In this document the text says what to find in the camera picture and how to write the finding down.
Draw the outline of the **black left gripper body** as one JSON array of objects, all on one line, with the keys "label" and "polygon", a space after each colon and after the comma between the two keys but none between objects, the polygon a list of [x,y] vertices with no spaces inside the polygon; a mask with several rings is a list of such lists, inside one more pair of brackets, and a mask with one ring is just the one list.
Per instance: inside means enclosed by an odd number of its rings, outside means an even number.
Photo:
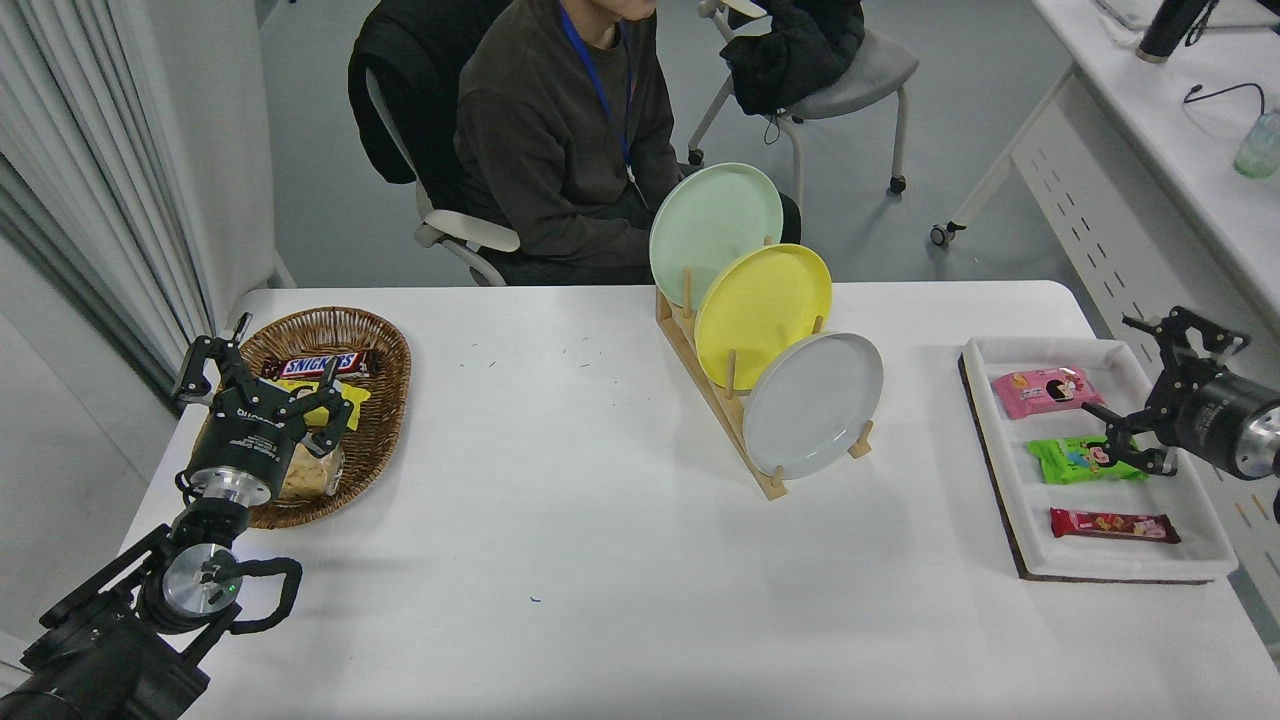
[{"label": "black left gripper body", "polygon": [[215,398],[195,443],[186,482],[193,493],[278,493],[296,446],[307,434],[298,416]]}]

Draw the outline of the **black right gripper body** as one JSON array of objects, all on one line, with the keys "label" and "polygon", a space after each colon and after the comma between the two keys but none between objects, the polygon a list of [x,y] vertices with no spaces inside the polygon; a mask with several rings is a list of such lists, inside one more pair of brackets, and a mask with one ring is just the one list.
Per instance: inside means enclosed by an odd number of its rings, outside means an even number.
[{"label": "black right gripper body", "polygon": [[1212,380],[1175,380],[1172,424],[1165,443],[1228,473],[1263,470],[1263,386],[1221,373]]}]

